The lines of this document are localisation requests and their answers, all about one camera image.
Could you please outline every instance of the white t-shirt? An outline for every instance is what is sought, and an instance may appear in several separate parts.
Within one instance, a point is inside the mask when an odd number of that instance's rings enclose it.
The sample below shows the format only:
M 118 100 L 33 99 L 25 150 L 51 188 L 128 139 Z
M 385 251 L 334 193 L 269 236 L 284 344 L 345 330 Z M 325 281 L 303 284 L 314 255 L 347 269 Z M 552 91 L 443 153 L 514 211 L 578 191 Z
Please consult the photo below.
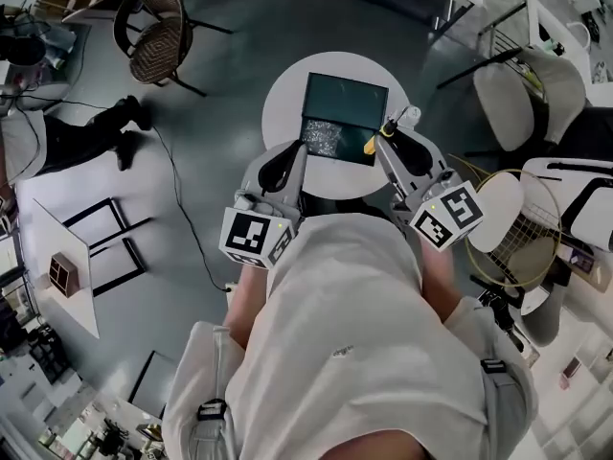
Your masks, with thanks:
M 309 218 L 226 389 L 240 459 L 316 459 L 403 430 L 437 460 L 486 441 L 479 358 L 420 296 L 415 257 L 380 218 Z
M 42 112 L 24 113 L 12 109 L 8 117 L 2 118 L 0 131 L 4 142 L 9 182 L 14 184 L 18 180 L 34 177 L 47 159 L 47 134 Z

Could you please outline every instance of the black pants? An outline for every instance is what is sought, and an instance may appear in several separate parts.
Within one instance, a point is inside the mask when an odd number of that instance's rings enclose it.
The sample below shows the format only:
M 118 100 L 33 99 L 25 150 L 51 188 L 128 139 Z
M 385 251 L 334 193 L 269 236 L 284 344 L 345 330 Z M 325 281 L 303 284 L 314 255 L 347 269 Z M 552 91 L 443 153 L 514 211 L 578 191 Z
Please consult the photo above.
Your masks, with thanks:
M 85 126 L 72 126 L 45 116 L 47 158 L 37 175 L 70 169 L 114 149 L 122 137 L 122 128 L 132 119 L 133 109 L 124 100 L 97 114 Z

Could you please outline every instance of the person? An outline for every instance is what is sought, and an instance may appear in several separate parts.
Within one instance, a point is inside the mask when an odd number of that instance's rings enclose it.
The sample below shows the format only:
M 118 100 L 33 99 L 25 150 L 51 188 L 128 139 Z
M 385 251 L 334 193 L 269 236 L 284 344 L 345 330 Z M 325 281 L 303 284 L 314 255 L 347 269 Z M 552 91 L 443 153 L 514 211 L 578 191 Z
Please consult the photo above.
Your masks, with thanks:
M 508 458 L 536 414 L 490 309 L 422 270 L 387 219 L 307 218 L 274 269 L 244 265 L 222 326 L 197 323 L 162 434 L 170 460 Z
M 17 205 L 12 185 L 19 180 L 70 169 L 108 150 L 117 154 L 120 171 L 129 169 L 138 143 L 136 131 L 122 132 L 130 121 L 141 130 L 151 128 L 147 110 L 133 96 L 121 99 L 85 126 L 68 125 L 41 111 L 12 108 L 0 120 L 3 225 L 5 216 L 9 224 L 16 220 Z

